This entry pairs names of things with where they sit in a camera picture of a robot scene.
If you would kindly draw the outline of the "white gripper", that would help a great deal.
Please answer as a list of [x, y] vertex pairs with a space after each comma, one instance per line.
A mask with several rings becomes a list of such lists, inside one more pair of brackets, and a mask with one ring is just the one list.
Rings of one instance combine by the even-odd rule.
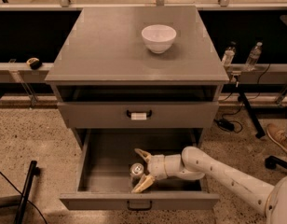
[[135, 148], [134, 151], [147, 163], [147, 170], [150, 175], [143, 175], [137, 185], [131, 191], [132, 193], [142, 193], [153, 185], [155, 180], [166, 178], [165, 171], [165, 156], [152, 156], [149, 152], [140, 148]]

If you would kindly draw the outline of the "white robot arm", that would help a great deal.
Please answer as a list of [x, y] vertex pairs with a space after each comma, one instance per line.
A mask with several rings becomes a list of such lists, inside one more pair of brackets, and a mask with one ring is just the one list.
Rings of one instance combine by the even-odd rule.
[[215, 160], [197, 147], [185, 147], [181, 154], [152, 155], [135, 148], [147, 164], [147, 175], [142, 175], [132, 193], [141, 193], [156, 180], [178, 177], [198, 180], [209, 175], [232, 191], [244, 202], [266, 217], [266, 224], [287, 224], [287, 176], [275, 186]]

